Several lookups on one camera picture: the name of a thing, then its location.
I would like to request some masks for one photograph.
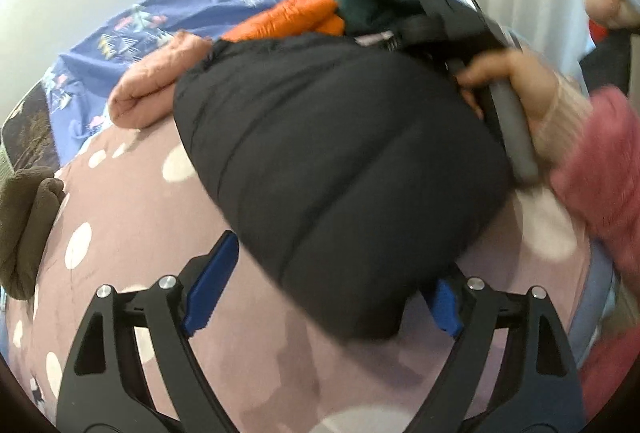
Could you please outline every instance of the pink sleeve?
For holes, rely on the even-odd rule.
[[[640,297],[640,118],[613,87],[591,103],[582,136],[551,184],[603,240],[625,284]]]
[[[640,327],[599,340],[580,369],[587,418],[593,419],[613,397],[640,355]]]

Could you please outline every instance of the hand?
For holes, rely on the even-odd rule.
[[[498,79],[508,79],[524,107],[532,130],[551,108],[560,81],[556,73],[530,50],[499,50],[478,55],[456,75],[465,101],[482,117],[472,89]]]
[[[584,7],[594,22],[607,28],[636,28],[640,12],[628,0],[584,0]]]

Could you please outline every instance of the blue gripper pad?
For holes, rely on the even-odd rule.
[[[458,297],[449,283],[440,279],[430,292],[422,292],[438,328],[457,339],[464,325],[458,314]]]
[[[226,283],[238,264],[240,245],[238,237],[225,233],[210,253],[209,263],[204,267],[186,298],[186,312],[182,328],[187,337],[209,323]]]

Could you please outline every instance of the black puffer jacket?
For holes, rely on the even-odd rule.
[[[180,137],[267,274],[339,338],[389,337],[511,187],[500,145],[413,58],[306,35],[219,42],[182,77]]]

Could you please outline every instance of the pink sweater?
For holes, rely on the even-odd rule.
[[[590,103],[565,83],[534,140],[557,165],[550,180],[558,198],[604,241],[640,297],[640,118],[618,89],[602,89]],[[640,327],[596,344],[580,372],[590,418],[639,355]]]

